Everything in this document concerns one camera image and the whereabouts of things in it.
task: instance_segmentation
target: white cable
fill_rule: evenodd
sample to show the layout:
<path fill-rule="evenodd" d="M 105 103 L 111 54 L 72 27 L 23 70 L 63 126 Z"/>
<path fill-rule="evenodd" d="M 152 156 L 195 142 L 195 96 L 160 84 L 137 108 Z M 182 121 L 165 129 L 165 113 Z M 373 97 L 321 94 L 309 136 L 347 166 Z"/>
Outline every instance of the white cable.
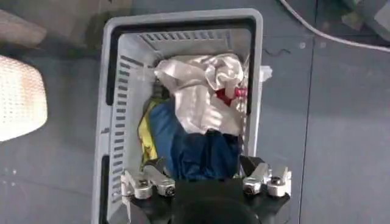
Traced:
<path fill-rule="evenodd" d="M 378 51 L 383 51 L 383 52 L 387 52 L 387 53 L 390 53 L 390 48 L 388 47 L 381 47 L 381 46 L 376 46 L 376 45 L 371 45 L 371 44 L 362 44 L 362 43 L 357 43 L 357 42 L 354 42 L 354 41 L 349 41 L 349 40 L 345 40 L 345 39 L 342 39 L 342 38 L 337 38 L 337 37 L 333 37 L 331 35 L 328 35 L 326 33 L 323 33 L 319 30 L 317 30 L 316 28 L 314 28 L 312 25 L 310 25 L 308 22 L 306 22 L 287 2 L 286 0 L 279 0 L 283 6 L 286 7 L 286 9 L 293 15 L 295 16 L 295 18 L 297 18 L 307 29 L 311 30 L 313 33 L 321 36 L 321 37 L 324 37 L 326 39 L 329 39 L 329 40 L 333 40 L 335 42 L 339 42 L 339 43 L 342 43 L 342 44 L 346 44 L 346 45 L 350 45 L 350 46 L 354 46 L 354 47 L 362 47 L 362 48 L 367 48 L 367 49 L 373 49 L 373 50 L 378 50 Z"/>

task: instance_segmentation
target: yellow cloth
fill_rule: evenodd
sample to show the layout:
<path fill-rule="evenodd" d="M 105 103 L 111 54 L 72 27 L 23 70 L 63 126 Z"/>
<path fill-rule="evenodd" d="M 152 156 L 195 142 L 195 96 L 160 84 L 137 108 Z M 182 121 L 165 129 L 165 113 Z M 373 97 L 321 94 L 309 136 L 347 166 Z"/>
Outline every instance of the yellow cloth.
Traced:
<path fill-rule="evenodd" d="M 142 163 L 145 163 L 151 159 L 157 159 L 156 148 L 153 143 L 153 138 L 151 135 L 151 130 L 149 128 L 149 113 L 154 106 L 161 103 L 162 99 L 151 99 L 149 106 L 147 107 L 144 116 L 142 117 L 140 126 L 138 127 L 138 137 L 141 141 L 142 147 Z"/>

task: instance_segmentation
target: gray floor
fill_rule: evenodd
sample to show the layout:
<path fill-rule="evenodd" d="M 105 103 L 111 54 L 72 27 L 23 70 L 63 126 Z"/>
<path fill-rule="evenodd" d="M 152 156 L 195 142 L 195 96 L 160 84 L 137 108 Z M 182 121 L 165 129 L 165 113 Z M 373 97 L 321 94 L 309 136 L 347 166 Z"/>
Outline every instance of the gray floor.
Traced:
<path fill-rule="evenodd" d="M 111 16 L 128 15 L 131 0 L 2 0 L 6 10 L 78 46 L 96 46 Z"/>
<path fill-rule="evenodd" d="M 384 43 L 367 27 L 343 25 L 348 9 L 338 0 L 289 2 L 318 29 Z M 264 17 L 263 47 L 271 54 L 264 51 L 263 64 L 274 73 L 264 85 L 258 151 L 292 168 L 289 223 L 387 223 L 390 55 L 315 37 L 276 0 L 134 0 L 130 13 L 237 7 Z M 273 55 L 281 49 L 289 53 Z M 41 71 L 49 120 L 0 144 L 0 223 L 87 223 L 99 63 L 31 52 L 16 57 Z"/>

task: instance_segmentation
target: white cloth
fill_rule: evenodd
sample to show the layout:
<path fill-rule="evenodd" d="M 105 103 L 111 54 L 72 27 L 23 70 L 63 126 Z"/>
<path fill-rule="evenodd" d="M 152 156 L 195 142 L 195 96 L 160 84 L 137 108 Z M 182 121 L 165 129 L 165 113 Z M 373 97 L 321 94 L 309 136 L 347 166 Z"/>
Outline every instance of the white cloth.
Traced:
<path fill-rule="evenodd" d="M 241 115 L 218 99 L 215 91 L 225 88 L 229 98 L 244 77 L 238 57 L 177 56 L 161 61 L 155 75 L 175 96 L 175 114 L 188 133 L 206 133 L 209 129 L 239 135 Z"/>

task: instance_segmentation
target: red object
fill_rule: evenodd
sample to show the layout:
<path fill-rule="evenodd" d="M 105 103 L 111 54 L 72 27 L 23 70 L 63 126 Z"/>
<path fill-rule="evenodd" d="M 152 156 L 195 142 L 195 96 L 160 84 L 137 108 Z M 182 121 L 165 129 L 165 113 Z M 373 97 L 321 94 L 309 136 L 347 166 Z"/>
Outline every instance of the red object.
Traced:
<path fill-rule="evenodd" d="M 226 105 L 230 106 L 233 99 L 230 99 L 229 97 L 227 97 L 225 95 L 225 89 L 217 90 L 217 91 L 215 91 L 215 93 L 217 94 L 217 97 L 219 99 L 221 99 Z"/>
<path fill-rule="evenodd" d="M 217 91 L 215 91 L 215 93 L 217 94 L 217 97 L 219 99 L 221 99 L 226 105 L 230 106 L 230 104 L 232 103 L 233 99 L 231 99 L 231 98 L 226 96 L 225 89 L 217 90 Z M 247 88 L 236 87 L 234 89 L 234 98 L 236 98 L 236 97 L 246 97 L 246 96 L 247 96 Z"/>

